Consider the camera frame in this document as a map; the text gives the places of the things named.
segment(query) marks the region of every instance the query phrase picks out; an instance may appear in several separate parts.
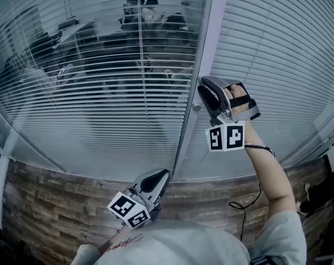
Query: window blind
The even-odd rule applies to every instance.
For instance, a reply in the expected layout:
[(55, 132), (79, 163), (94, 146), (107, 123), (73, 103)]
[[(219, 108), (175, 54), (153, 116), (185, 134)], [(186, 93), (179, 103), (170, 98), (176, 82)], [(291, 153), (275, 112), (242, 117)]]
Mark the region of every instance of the window blind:
[[(211, 74), (245, 83), (253, 126), (289, 158), (334, 115), (334, 0), (227, 0)], [(177, 179), (253, 174), (244, 151), (208, 152), (209, 127), (202, 108)]]
[(0, 0), (0, 111), (61, 170), (172, 169), (203, 2)]

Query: black cable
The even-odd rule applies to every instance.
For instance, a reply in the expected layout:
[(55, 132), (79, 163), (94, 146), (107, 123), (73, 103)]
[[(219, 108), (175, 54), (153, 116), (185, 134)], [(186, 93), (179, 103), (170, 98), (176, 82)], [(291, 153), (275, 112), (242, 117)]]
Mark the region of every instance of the black cable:
[(243, 210), (244, 211), (244, 218), (243, 218), (242, 232), (240, 234), (240, 241), (243, 240), (244, 224), (245, 224), (245, 219), (246, 219), (246, 211), (245, 211), (245, 209), (249, 208), (251, 205), (253, 205), (259, 199), (259, 197), (260, 197), (260, 195), (262, 193), (262, 189), (261, 189), (261, 185), (260, 184), (259, 184), (259, 189), (260, 189), (260, 192), (259, 192), (259, 195), (257, 196), (257, 198), (252, 203), (250, 203), (247, 206), (243, 206), (240, 203), (235, 202), (235, 201), (231, 201), (231, 202), (228, 203), (228, 205), (230, 207), (232, 207), (234, 209), (237, 209), (237, 210)]
[(275, 152), (273, 152), (273, 150), (267, 146), (261, 146), (261, 145), (255, 145), (255, 144), (244, 144), (244, 147), (255, 148), (255, 149), (265, 149), (271, 152), (274, 157), (276, 157)]

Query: gray t-shirt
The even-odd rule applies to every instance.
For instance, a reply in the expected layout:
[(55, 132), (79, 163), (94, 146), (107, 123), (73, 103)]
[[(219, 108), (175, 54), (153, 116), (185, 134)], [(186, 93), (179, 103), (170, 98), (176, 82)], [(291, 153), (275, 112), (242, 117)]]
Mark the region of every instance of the gray t-shirt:
[(176, 220), (159, 220), (121, 237), (104, 255), (82, 245), (74, 265), (205, 265), (305, 264), (306, 243), (299, 216), (283, 211), (264, 225), (254, 247), (246, 247), (231, 234), (212, 227)]

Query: wooden wall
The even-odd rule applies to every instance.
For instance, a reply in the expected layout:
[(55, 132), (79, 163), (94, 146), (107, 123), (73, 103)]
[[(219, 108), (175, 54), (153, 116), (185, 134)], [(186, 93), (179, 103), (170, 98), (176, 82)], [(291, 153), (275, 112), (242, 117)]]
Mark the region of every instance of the wooden wall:
[[(318, 160), (287, 172), (297, 200), (305, 200), (304, 184), (326, 177)], [(3, 236), (24, 240), (32, 254), (47, 265), (70, 264), (83, 243), (100, 246), (120, 224), (106, 207), (126, 183), (51, 172), (11, 162), (4, 189)], [(231, 209), (232, 200), (247, 205), (258, 195), (255, 176), (204, 183), (170, 184), (160, 218), (181, 219), (218, 227), (240, 236), (243, 212)], [(251, 246), (267, 213), (264, 194), (247, 211), (243, 242)], [(303, 220), (309, 257), (319, 254), (317, 239), (332, 218), (332, 205)]]

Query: black pants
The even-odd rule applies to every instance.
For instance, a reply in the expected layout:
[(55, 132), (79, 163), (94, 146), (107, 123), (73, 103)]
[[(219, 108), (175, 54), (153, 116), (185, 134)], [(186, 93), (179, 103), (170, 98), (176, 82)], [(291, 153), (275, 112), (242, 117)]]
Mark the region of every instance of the black pants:
[(334, 172), (320, 184), (310, 187), (308, 192), (310, 201), (300, 205), (303, 213), (312, 212), (334, 198)]

